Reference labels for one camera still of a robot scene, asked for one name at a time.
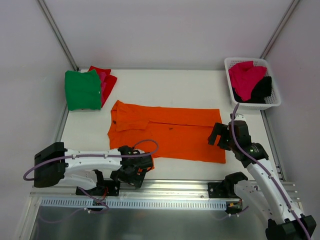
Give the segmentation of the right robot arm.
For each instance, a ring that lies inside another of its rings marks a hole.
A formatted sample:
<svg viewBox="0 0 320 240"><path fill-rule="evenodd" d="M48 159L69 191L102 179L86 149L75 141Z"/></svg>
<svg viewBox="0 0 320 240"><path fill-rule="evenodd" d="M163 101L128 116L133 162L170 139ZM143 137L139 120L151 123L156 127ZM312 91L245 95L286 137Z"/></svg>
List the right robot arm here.
<svg viewBox="0 0 320 240"><path fill-rule="evenodd" d="M221 183L209 183L209 197L243 200L247 208L266 223L265 235L269 240L311 239L317 226L315 219L295 205L274 172L263 146L252 142L244 120L215 123L208 144L233 152L257 183L255 188L243 172L235 172L226 175Z"/></svg>

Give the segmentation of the orange t shirt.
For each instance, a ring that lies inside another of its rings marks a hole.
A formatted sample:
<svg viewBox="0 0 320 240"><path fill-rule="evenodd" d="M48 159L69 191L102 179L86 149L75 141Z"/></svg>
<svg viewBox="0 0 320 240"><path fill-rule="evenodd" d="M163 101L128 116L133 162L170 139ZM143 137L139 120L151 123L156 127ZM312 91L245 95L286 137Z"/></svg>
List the orange t shirt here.
<svg viewBox="0 0 320 240"><path fill-rule="evenodd" d="M219 109L152 107L117 101L111 109L109 147L138 144L153 158L171 158L208 163L226 163L226 153L208 138L215 123L221 123Z"/></svg>

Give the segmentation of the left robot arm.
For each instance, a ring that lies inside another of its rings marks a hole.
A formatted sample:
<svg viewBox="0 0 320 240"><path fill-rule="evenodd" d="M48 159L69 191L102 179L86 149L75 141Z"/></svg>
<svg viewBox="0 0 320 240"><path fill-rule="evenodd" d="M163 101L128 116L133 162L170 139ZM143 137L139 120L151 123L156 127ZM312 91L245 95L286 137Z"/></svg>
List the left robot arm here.
<svg viewBox="0 0 320 240"><path fill-rule="evenodd" d="M67 149L55 142L34 156L33 185L76 187L90 195L118 196L120 184L139 189L146 173L154 166L149 152L124 145L108 151L88 152Z"/></svg>

